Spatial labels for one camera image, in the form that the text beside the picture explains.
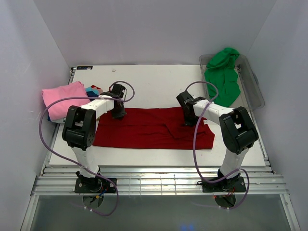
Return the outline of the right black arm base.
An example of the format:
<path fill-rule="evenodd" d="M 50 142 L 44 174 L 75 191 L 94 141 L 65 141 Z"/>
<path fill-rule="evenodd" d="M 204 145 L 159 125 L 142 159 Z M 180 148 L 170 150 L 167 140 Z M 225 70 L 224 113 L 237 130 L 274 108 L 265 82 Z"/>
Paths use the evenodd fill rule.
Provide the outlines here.
<path fill-rule="evenodd" d="M 246 185 L 243 177 L 235 177 L 232 179 L 224 179 L 218 183 L 207 183 L 205 181 L 198 181 L 197 185 L 202 186 L 202 192 L 213 193 L 244 193 L 246 192 Z"/>

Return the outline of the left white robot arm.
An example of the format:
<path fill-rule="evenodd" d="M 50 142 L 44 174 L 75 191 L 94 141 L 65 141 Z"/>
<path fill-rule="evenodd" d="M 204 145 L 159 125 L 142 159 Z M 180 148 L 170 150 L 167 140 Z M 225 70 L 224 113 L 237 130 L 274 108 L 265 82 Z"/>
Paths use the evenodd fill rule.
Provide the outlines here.
<path fill-rule="evenodd" d="M 68 109 L 62 138 L 81 164 L 80 171 L 77 172 L 80 183 L 91 192 L 99 191 L 103 184 L 103 179 L 96 176 L 100 173 L 100 168 L 95 157 L 88 153 L 95 140 L 96 120 L 109 111 L 112 118 L 122 119 L 126 115 L 124 103 L 121 102 L 124 98 L 124 90 L 119 93 L 104 92 L 98 99 L 82 106 L 70 106 Z"/>

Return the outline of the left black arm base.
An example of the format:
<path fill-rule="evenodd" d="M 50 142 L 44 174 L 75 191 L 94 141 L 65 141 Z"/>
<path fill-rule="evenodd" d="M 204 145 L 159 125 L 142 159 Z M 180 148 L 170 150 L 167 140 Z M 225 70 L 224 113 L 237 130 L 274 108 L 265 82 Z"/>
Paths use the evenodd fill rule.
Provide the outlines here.
<path fill-rule="evenodd" d="M 101 184 L 96 189 L 90 189 L 80 179 L 76 180 L 75 189 L 74 189 L 75 193 L 98 193 L 100 194 L 104 191 L 106 193 L 116 192 L 114 185 L 106 180 L 102 180 Z"/>

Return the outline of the dark red t-shirt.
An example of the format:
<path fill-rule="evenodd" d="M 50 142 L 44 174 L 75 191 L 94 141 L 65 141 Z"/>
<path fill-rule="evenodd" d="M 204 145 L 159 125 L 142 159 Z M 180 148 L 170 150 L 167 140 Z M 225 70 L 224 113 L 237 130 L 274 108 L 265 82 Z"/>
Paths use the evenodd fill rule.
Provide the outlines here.
<path fill-rule="evenodd" d="M 122 120 L 111 112 L 100 117 L 93 145 L 128 149 L 212 149 L 214 133 L 201 122 L 198 130 L 184 124 L 181 107 L 127 108 Z"/>

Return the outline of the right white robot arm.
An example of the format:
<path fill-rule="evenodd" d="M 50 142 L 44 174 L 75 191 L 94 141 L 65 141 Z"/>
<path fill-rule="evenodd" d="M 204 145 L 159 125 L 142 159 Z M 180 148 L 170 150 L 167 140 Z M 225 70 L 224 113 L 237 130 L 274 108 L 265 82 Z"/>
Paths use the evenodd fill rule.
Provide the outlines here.
<path fill-rule="evenodd" d="M 201 178 L 198 182 L 204 192 L 245 192 L 248 187 L 241 176 L 241 166 L 245 155 L 259 139 L 257 129 L 248 111 L 240 106 L 235 109 L 217 105 L 203 97 L 194 98 L 188 92 L 177 96 L 183 109 L 187 126 L 198 129 L 206 118 L 220 126 L 226 153 L 217 176 Z"/>

